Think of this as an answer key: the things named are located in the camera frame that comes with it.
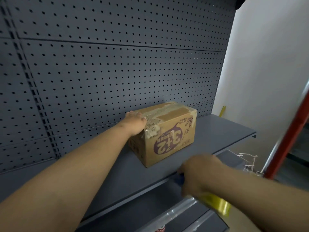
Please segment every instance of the purple logo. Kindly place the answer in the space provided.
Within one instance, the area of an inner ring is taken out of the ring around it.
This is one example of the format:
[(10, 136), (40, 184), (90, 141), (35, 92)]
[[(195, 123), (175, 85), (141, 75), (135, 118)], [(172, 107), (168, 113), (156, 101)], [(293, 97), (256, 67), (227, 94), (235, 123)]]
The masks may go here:
[(156, 154), (165, 154), (174, 149), (180, 143), (182, 138), (182, 130), (177, 127), (177, 124), (158, 137), (154, 144), (154, 152)]

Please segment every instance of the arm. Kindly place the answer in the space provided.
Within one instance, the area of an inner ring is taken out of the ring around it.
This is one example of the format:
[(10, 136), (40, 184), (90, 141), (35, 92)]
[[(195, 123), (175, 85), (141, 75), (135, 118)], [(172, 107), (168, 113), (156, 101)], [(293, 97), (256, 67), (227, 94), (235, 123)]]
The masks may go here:
[(179, 172), (183, 195), (211, 192), (267, 231), (309, 231), (309, 192), (235, 170), (212, 155), (191, 157)]
[(143, 130), (141, 113), (125, 119), (51, 165), (0, 204), (2, 231), (74, 231), (121, 149)]

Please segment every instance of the forearm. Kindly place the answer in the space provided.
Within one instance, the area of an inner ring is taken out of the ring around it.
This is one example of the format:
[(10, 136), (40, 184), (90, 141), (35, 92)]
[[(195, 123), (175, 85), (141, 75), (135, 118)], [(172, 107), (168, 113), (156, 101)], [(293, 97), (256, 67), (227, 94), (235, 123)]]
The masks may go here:
[(31, 179), (2, 202), (2, 229), (74, 231), (129, 136), (116, 125)]
[(308, 231), (309, 193), (227, 166), (211, 191), (267, 231)]

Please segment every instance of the red metal frame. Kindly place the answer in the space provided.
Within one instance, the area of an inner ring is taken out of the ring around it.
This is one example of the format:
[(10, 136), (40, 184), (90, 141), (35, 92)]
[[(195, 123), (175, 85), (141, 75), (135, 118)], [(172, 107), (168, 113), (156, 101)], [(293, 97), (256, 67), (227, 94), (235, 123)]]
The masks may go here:
[(299, 133), (301, 132), (304, 124), (309, 118), (309, 92), (305, 96), (301, 105), (299, 106), (297, 113), (290, 124), (287, 132), (285, 133), (274, 157), (272, 158), (264, 177), (273, 179), (281, 164), (283, 163), (286, 155), (292, 148), (292, 145), (296, 141)]

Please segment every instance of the black bracket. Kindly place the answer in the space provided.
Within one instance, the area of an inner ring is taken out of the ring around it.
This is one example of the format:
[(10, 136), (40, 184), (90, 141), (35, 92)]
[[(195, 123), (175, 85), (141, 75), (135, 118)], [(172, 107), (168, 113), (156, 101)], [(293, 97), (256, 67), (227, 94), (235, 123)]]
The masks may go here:
[(245, 0), (237, 0), (235, 9), (238, 10), (243, 5), (244, 2)]

